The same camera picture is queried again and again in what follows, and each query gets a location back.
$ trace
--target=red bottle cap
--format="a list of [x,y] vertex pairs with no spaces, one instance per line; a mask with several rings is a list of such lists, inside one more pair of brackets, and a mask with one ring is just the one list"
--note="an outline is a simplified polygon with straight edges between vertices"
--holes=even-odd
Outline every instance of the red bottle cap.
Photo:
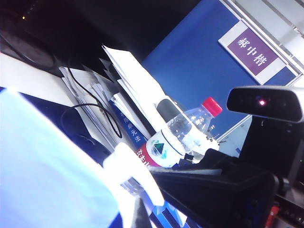
[[212,98],[208,97],[203,103],[203,106],[207,108],[207,110],[214,116],[216,117],[218,114],[220,114],[223,109],[219,104]]

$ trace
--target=plastic bottle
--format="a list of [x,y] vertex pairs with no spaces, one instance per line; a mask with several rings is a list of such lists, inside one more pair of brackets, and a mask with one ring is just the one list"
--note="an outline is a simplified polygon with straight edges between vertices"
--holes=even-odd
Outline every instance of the plastic bottle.
[[206,143],[204,134],[212,118],[222,108],[212,98],[207,98],[200,107],[185,111],[167,123],[167,127],[152,136],[137,152],[146,165],[172,167],[186,153],[201,150]]

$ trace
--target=black cable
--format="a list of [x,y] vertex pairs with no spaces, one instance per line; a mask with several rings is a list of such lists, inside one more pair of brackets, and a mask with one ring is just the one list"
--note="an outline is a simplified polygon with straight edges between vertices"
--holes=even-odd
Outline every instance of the black cable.
[[[72,73],[72,71],[71,71],[71,69],[70,69],[70,59],[68,60],[68,67],[67,67],[67,70],[69,71],[69,73],[70,73],[72,79],[77,83],[77,85],[79,85],[83,90],[85,90],[91,97],[93,97],[93,98],[96,100],[96,102],[97,102],[97,104],[99,105],[99,107],[104,111],[104,114],[105,114],[105,116],[106,116],[106,118],[107,118],[109,124],[111,125],[113,131],[115,132],[115,134],[116,134],[119,138],[122,139],[123,135],[122,135],[122,132],[121,132],[121,130],[120,130],[118,124],[117,124],[117,121],[112,117],[112,115],[109,113],[109,111],[106,110],[106,109],[104,108],[104,106],[99,102],[99,100],[97,99],[97,97],[94,96],[90,91],[88,91],[84,86],[82,86],[82,85],[76,80],[76,78],[74,77],[74,75],[73,75],[73,73]],[[112,121],[111,121],[109,115],[110,115],[111,118],[114,120],[118,132],[117,132],[116,129],[114,128],[113,123],[112,123]]]
[[98,104],[93,104],[93,103],[77,104],[77,105],[74,105],[74,106],[69,107],[68,109],[66,109],[66,110],[61,114],[61,117],[60,117],[60,124],[61,124],[61,126],[62,126],[63,131],[65,131],[64,124],[63,124],[63,116],[64,116],[68,111],[70,111],[71,109],[74,109],[74,108],[77,108],[77,107],[82,107],[82,106],[96,106],[96,107],[101,108],[101,109],[104,111],[104,113],[110,115],[110,117],[113,119],[113,121],[114,121],[114,123],[115,123],[115,125],[116,125],[116,127],[117,127],[117,129],[118,129],[119,135],[117,134],[116,130],[114,129],[114,126],[113,126],[112,122],[110,122],[110,123],[111,123],[111,126],[112,126],[112,128],[114,129],[115,133],[117,134],[117,136],[118,136],[119,138],[122,138],[122,137],[123,137],[123,136],[122,136],[122,133],[121,133],[119,127],[118,127],[118,123],[117,123],[117,121],[113,118],[113,116],[111,115],[111,113],[109,113],[109,111],[106,110],[103,106],[100,106],[100,105],[98,105]]

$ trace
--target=blue partition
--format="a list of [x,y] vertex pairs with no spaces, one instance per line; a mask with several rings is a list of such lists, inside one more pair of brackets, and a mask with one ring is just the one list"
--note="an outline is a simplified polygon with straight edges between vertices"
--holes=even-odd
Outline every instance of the blue partition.
[[[213,123],[223,134],[245,115],[226,109],[229,91],[257,85],[250,74],[218,43],[238,19],[219,1],[202,0],[142,62],[165,93],[191,109],[212,96],[224,111]],[[285,85],[294,78],[286,67],[267,84]]]

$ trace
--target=white desk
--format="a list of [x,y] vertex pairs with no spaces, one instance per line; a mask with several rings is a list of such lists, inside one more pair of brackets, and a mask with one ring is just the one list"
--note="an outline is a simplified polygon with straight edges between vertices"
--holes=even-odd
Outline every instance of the white desk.
[[[0,86],[61,105],[78,104],[62,79],[0,53]],[[107,149],[110,145],[81,108],[77,108],[91,136]]]

